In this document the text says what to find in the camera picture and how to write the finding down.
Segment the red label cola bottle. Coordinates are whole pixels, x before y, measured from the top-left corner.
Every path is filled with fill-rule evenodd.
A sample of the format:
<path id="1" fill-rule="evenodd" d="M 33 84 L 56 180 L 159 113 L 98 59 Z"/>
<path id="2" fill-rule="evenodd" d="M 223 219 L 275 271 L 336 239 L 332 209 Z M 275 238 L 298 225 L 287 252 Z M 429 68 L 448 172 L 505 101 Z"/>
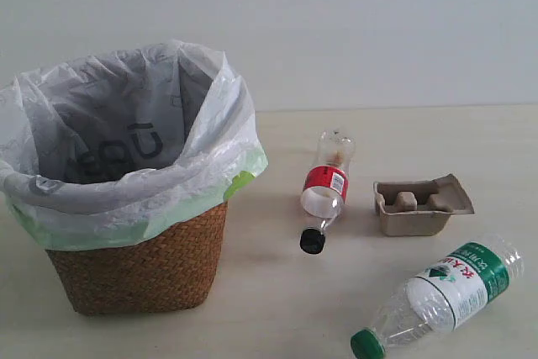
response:
<path id="1" fill-rule="evenodd" d="M 343 211 L 354 153 L 355 142 L 343 129 L 326 130 L 319 137 L 300 196 L 306 222 L 299 246 L 307 254 L 322 252 L 327 229 Z"/>

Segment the brown pulp cardboard tray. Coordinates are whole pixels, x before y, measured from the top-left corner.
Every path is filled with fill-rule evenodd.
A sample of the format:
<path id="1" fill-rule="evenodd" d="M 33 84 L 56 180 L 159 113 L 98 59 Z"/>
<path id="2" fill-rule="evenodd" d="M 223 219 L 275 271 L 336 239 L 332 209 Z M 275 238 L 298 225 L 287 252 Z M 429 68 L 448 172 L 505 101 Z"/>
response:
<path id="1" fill-rule="evenodd" d="M 472 200 L 453 175 L 416 182 L 375 182 L 374 206 L 390 237 L 433 236 L 454 215 L 474 214 Z"/>

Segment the green label water bottle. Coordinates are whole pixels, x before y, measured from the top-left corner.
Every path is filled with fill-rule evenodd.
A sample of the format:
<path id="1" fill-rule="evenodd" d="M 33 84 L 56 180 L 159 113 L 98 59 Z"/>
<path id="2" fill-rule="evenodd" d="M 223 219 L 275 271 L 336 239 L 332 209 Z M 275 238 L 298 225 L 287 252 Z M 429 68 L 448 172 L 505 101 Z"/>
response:
<path id="1" fill-rule="evenodd" d="M 351 337 L 357 358 L 386 358 L 451 333 L 524 271 L 523 257 L 499 235 L 468 241 L 404 281 L 371 324 Z"/>

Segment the white plastic bag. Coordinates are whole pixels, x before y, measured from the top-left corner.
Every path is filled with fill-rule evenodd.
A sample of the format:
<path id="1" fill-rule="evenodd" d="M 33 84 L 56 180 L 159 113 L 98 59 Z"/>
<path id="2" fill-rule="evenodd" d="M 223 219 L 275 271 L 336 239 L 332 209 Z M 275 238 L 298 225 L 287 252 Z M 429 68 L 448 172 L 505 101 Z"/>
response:
<path id="1" fill-rule="evenodd" d="M 1 190 L 46 250 L 151 240 L 267 164 L 243 77 L 203 45 L 89 55 L 1 91 Z"/>

